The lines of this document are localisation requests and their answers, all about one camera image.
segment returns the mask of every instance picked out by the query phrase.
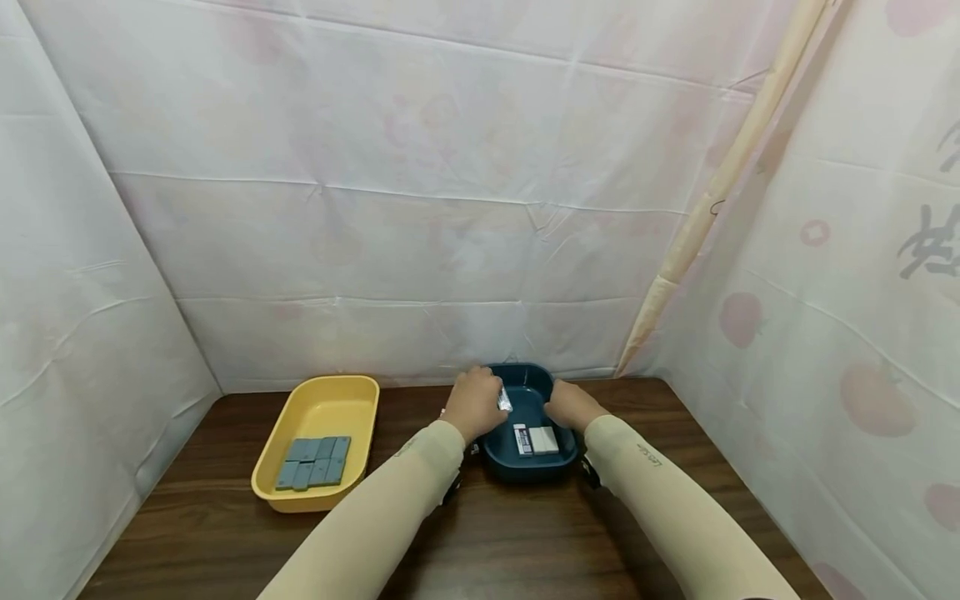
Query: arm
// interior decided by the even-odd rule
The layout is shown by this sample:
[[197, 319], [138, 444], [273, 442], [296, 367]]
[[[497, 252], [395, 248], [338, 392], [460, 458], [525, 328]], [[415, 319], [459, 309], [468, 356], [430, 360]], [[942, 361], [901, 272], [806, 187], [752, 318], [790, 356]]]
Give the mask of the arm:
[[474, 438], [506, 419], [489, 369], [461, 373], [440, 420], [415, 435], [317, 525], [259, 600], [373, 600], [444, 498]]
[[557, 423], [584, 433], [603, 485], [634, 515], [688, 599], [799, 600], [703, 488], [592, 396], [557, 381], [546, 408]]

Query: curtain pole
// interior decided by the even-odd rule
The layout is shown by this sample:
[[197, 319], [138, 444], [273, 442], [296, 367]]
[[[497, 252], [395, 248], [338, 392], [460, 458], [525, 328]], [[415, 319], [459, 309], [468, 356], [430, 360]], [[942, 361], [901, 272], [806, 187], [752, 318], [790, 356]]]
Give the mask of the curtain pole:
[[754, 105], [747, 113], [740, 132], [710, 180], [704, 195], [696, 203], [677, 237], [670, 244], [670, 249], [660, 265], [660, 271], [640, 306], [626, 347], [620, 354], [614, 377], [623, 375], [627, 365], [636, 355], [636, 351], [653, 331], [663, 308], [679, 287], [681, 277], [690, 268], [697, 252], [703, 247], [710, 226], [716, 219], [716, 215], [712, 214], [713, 206], [726, 199], [747, 166], [750, 156], [777, 111], [783, 93], [829, 2], [836, 2], [836, 0], [800, 0], [794, 8], [770, 71], [756, 95]]

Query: fabric wall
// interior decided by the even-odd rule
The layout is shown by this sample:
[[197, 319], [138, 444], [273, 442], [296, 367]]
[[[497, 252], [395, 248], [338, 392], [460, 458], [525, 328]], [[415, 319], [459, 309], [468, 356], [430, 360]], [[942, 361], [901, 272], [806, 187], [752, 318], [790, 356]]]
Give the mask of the fabric wall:
[[15, 0], [0, 74], [0, 596], [74, 597], [219, 390]]
[[960, 588], [958, 13], [852, 3], [631, 368], [839, 600]]
[[610, 375], [792, 5], [24, 0], [227, 392]]

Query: small white object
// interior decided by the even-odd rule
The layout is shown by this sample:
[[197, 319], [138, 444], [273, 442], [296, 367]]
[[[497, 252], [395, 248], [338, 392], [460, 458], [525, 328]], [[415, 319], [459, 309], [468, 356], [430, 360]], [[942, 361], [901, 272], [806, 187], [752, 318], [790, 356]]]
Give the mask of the small white object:
[[508, 413], [513, 412], [514, 404], [510, 401], [510, 397], [507, 396], [507, 388], [500, 388], [500, 396], [496, 399], [496, 407]]
[[553, 427], [531, 427], [530, 440], [534, 447], [534, 454], [559, 454], [557, 437], [553, 434]]

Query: arm sleeve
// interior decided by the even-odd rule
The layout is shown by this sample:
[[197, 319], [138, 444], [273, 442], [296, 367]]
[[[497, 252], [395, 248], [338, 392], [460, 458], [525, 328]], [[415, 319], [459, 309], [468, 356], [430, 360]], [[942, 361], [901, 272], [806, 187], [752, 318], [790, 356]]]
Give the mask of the arm sleeve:
[[260, 600], [373, 600], [464, 459], [453, 425], [435, 421], [324, 518], [260, 593]]
[[689, 600], [800, 600], [733, 518], [623, 420], [585, 432], [587, 458], [636, 518]]

